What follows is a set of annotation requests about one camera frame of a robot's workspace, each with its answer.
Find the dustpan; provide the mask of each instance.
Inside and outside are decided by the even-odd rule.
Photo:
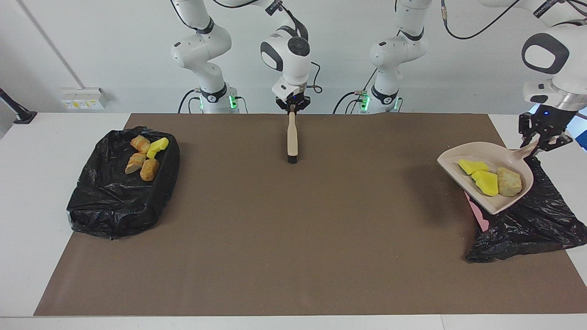
[[[530,191],[534,183],[532,170],[524,161],[536,144],[532,143],[518,150],[509,150],[489,142],[471,142],[445,151],[438,158],[438,163],[461,186],[469,196],[477,201],[490,214],[497,214],[512,206]],[[481,192],[475,181],[458,165],[460,159],[484,161],[489,171],[496,173],[498,167],[505,167],[520,174],[522,192],[515,197],[497,195],[490,197]]]

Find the wall socket panel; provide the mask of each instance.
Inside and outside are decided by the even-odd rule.
[[[62,88],[61,103],[67,110],[104,110],[108,98],[101,88]]]

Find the pineapple piece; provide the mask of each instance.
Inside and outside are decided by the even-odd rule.
[[[471,177],[485,195],[494,197],[499,194],[497,174],[479,170],[473,173]]]
[[[155,159],[155,156],[157,155],[157,153],[160,152],[161,150],[165,150],[168,145],[169,145],[169,139],[167,139],[166,137],[164,137],[162,139],[158,139],[157,141],[151,143],[151,146],[149,147],[149,151],[147,152],[147,157],[149,159]]]
[[[464,159],[458,160],[458,165],[467,173],[471,175],[476,171],[489,171],[489,167],[482,161],[469,161]]]

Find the dustpan handle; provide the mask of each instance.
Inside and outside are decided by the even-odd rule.
[[[530,154],[532,154],[532,151],[534,151],[534,149],[536,149],[538,145],[538,141],[535,141],[533,143],[530,143],[529,145],[520,148],[518,150],[514,150],[514,157],[516,159],[524,159],[528,156],[530,156]]]

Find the food scrap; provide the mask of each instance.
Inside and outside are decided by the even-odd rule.
[[[475,185],[487,196],[500,194],[504,197],[515,197],[522,192],[520,174],[505,167],[498,168],[495,174],[489,172],[489,167],[483,161],[460,159],[458,165],[475,180]]]
[[[131,140],[130,145],[133,146],[136,150],[140,153],[146,154],[149,151],[149,147],[151,143],[147,140],[146,137],[139,135]]]
[[[160,152],[161,150],[165,150],[168,145],[169,145],[169,140],[166,137],[151,143],[151,146],[149,147],[149,150],[147,152],[147,157],[149,159],[155,159],[155,156],[157,155],[157,153]]]
[[[141,178],[143,181],[153,181],[159,170],[159,161],[156,159],[147,159],[141,169]]]
[[[500,195],[514,197],[522,192],[522,179],[518,173],[500,167],[497,169],[497,179]]]
[[[130,174],[142,169],[145,160],[147,160],[147,156],[143,153],[136,153],[130,156],[129,163],[126,166],[124,173]]]

